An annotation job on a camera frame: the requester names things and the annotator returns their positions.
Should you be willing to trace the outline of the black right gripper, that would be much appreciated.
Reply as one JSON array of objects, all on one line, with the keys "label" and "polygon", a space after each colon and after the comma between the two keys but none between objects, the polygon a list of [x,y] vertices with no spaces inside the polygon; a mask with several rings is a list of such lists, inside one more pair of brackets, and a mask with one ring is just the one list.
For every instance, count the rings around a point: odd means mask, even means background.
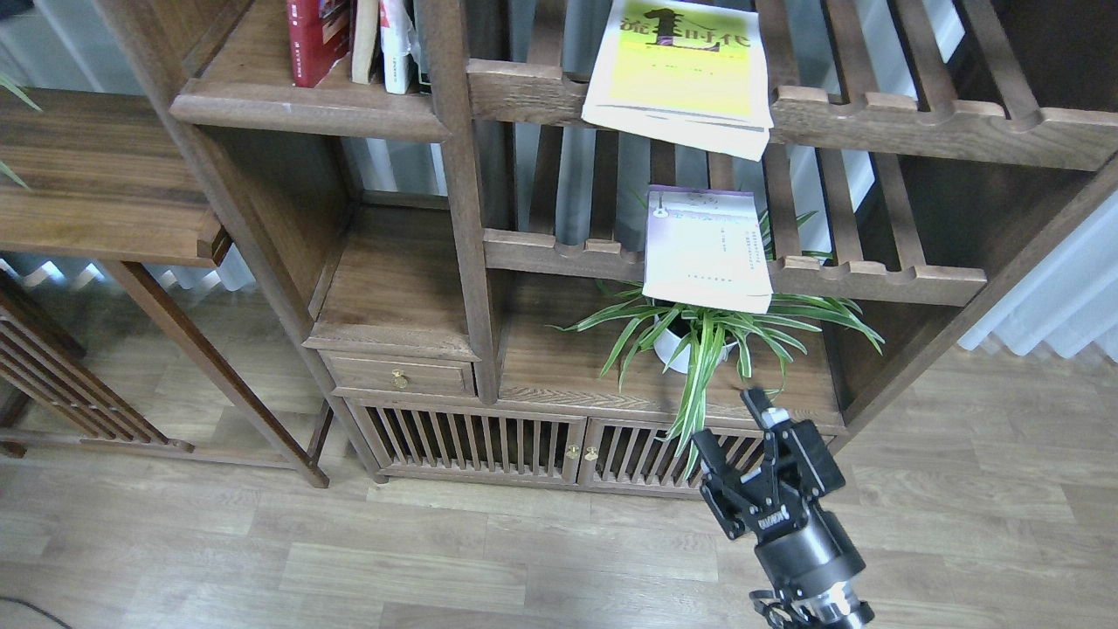
[{"label": "black right gripper", "polygon": [[740,394],[762,438],[762,463],[735,469],[709,429],[692,433],[701,494],[730,540],[751,532],[755,554],[786,608],[862,608],[852,582],[866,568],[845,528],[819,499],[844,477],[811,421],[793,422],[762,387]]}]

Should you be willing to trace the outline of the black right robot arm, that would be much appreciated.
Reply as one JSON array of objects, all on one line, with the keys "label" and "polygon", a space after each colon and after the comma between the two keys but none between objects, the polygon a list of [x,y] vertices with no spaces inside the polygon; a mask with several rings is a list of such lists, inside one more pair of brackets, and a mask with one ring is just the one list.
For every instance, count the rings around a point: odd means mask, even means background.
[{"label": "black right robot arm", "polygon": [[770,589],[752,591],[752,606],[773,628],[862,628],[873,619],[852,582],[864,569],[839,518],[818,501],[845,480],[816,426],[795,422],[765,390],[742,393],[762,429],[762,463],[740,473],[710,430],[692,435],[702,466],[700,494],[730,540],[757,537],[755,554]]}]

